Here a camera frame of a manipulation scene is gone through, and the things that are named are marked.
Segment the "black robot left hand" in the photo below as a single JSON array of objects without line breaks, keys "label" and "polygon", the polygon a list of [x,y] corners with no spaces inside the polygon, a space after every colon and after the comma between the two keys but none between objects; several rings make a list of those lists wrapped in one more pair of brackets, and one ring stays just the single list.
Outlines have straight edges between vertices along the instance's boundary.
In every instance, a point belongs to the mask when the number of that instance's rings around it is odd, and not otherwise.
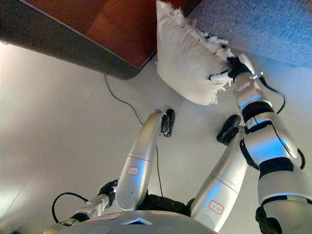
[{"label": "black robot left hand", "polygon": [[118,186],[118,179],[107,182],[98,191],[98,195],[106,195],[109,198],[109,203],[112,204],[115,200]]}]

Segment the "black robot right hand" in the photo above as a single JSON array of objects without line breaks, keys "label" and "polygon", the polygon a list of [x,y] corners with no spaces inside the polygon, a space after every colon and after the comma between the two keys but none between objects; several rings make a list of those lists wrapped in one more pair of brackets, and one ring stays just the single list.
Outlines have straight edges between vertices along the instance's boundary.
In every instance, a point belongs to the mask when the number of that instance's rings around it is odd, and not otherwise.
[{"label": "black robot right hand", "polygon": [[208,80],[210,81],[222,81],[226,79],[233,79],[242,74],[249,73],[254,74],[254,68],[245,54],[240,54],[237,57],[227,57],[227,63],[230,66],[228,70],[225,70],[219,74],[209,76]]}]

